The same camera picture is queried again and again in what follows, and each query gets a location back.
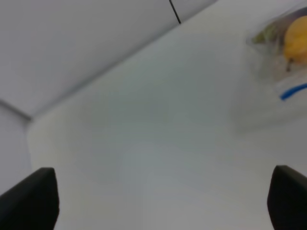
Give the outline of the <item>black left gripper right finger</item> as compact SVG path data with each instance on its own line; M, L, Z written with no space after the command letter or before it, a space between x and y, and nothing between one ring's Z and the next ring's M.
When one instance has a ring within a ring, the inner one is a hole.
M307 228L307 178L286 165L272 173L267 207L275 230Z

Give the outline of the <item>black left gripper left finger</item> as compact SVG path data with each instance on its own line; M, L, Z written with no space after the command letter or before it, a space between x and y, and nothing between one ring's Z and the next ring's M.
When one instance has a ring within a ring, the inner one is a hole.
M40 168L0 196L2 230L53 230L59 216L54 168Z

